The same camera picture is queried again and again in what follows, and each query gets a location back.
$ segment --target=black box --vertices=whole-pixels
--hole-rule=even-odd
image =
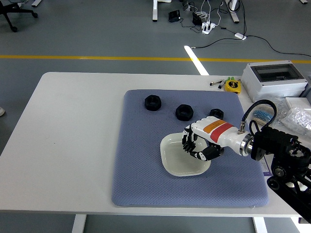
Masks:
[[[173,22],[177,22],[179,20],[180,20],[179,10],[169,12],[169,22],[173,23]]]

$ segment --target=white electrical box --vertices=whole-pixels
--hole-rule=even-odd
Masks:
[[[299,97],[308,83],[291,61],[248,63],[241,82],[253,102]]]

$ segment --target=office chair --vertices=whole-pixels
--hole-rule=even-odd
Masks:
[[[2,2],[0,1],[0,15],[4,15],[4,17],[6,18],[6,20],[8,21],[11,27],[11,30],[15,33],[17,32],[17,27],[13,27],[7,13],[31,13],[33,17],[38,18],[37,13],[33,12],[32,10],[20,9],[17,3],[12,3],[12,4],[4,6]]]

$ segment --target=red stripe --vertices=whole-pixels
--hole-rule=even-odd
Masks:
[[[229,124],[228,122],[226,122],[225,124],[219,126],[217,129],[215,129],[211,135],[210,135],[210,139],[212,139],[214,142],[218,141],[219,136],[226,131],[227,129],[230,129],[233,125]]]

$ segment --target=white bowl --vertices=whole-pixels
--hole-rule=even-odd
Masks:
[[[165,169],[174,176],[195,176],[207,171],[210,161],[196,159],[185,152],[181,143],[182,136],[182,133],[173,133],[162,139],[160,150]],[[206,141],[200,137],[195,145],[194,151],[202,151],[207,147]]]

